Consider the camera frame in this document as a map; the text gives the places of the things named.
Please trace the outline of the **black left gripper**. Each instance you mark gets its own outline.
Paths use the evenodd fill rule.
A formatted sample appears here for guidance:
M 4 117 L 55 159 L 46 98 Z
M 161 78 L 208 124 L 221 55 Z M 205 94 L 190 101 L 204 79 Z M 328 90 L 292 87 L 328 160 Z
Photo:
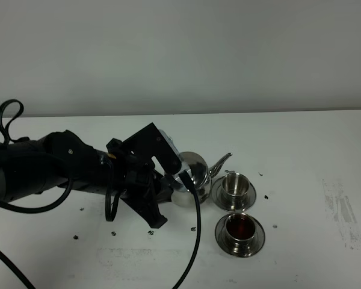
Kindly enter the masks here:
M 158 204 L 171 202 L 174 192 L 171 175 L 181 169 L 181 162 L 159 129 L 150 123 L 124 141 L 111 139 L 106 148 L 105 163 L 110 168 L 105 195 L 106 221 L 115 219 L 122 200 L 151 228 L 160 228 L 167 219 L 160 213 Z M 158 173 L 152 158 L 171 175 Z

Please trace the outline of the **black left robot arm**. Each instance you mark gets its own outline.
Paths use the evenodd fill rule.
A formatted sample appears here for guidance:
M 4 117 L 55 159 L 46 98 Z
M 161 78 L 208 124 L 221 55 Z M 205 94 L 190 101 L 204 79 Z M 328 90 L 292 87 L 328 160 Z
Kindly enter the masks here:
M 40 140 L 0 143 L 0 207 L 24 214 L 50 211 L 71 191 L 102 194 L 105 218 L 126 203 L 151 228 L 167 220 L 158 204 L 172 193 L 163 180 L 181 170 L 178 151 L 164 132 L 149 124 L 126 140 L 112 139 L 106 151 L 85 144 L 71 131 Z

